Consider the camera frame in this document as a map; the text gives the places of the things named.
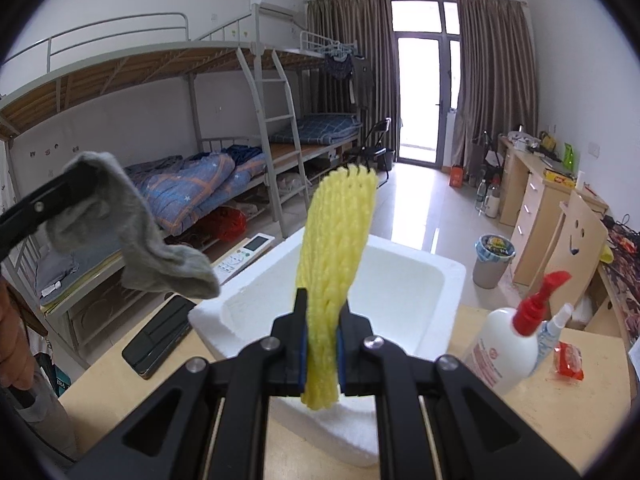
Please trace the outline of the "person's left hand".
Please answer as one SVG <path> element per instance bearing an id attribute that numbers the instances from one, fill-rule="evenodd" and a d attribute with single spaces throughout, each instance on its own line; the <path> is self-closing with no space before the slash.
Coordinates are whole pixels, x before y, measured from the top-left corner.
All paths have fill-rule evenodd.
<path id="1" fill-rule="evenodd" d="M 11 304 L 6 280 L 1 280 L 0 374 L 3 388 L 32 388 L 35 359 L 30 351 L 20 315 Z"/>

